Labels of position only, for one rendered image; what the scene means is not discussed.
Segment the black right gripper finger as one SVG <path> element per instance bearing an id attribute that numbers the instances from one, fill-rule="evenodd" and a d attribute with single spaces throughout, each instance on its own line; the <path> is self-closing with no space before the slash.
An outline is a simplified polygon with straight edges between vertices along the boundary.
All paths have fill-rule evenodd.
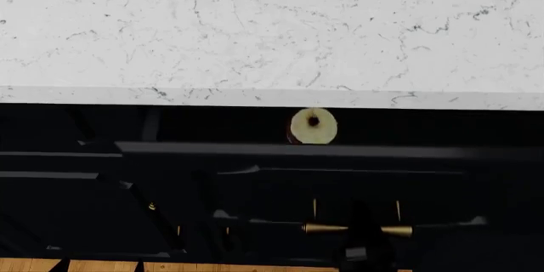
<path id="1" fill-rule="evenodd" d="M 364 202 L 354 201 L 348 227 L 348 245 L 376 247 L 378 243 L 379 225 L 374 220 L 371 210 Z"/>

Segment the brass bar drawer handle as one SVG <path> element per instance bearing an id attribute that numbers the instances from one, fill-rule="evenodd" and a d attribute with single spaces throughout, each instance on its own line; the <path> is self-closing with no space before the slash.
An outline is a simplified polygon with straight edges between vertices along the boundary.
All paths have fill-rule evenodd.
<path id="1" fill-rule="evenodd" d="M 400 201 L 395 201 L 395 209 L 397 219 L 401 220 L 401 209 Z M 327 224 L 315 224 L 315 223 L 305 223 L 301 226 L 301 229 L 304 233 L 330 233 L 338 232 L 343 230 L 349 230 L 349 227 L 342 225 L 327 225 Z M 414 234 L 414 228 L 410 225 L 392 225 L 392 226 L 381 226 L 380 230 L 386 235 L 393 235 L 404 238 L 411 238 Z"/>

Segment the dark navy narrow drawer front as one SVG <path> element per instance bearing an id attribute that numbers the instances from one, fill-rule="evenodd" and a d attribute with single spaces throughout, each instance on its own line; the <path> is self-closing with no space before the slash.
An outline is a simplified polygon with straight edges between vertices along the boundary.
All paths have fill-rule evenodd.
<path id="1" fill-rule="evenodd" d="M 0 172 L 98 173 L 122 165 L 122 154 L 0 152 Z"/>

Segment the pale round slice with hole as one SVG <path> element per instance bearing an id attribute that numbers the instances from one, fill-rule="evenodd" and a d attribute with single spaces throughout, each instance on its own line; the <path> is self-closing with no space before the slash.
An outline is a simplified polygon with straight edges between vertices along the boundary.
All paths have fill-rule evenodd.
<path id="1" fill-rule="evenodd" d="M 337 136 L 337 120 L 325 108 L 303 108 L 290 120 L 287 136 L 292 144 L 327 145 Z"/>

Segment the dark navy cabinet door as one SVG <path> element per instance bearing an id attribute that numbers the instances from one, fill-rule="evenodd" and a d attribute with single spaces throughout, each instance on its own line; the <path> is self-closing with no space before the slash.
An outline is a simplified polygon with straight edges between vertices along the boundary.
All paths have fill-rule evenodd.
<path id="1" fill-rule="evenodd" d="M 166 257 L 184 243 L 140 188 L 98 173 L 0 172 L 0 237 L 20 251 Z"/>

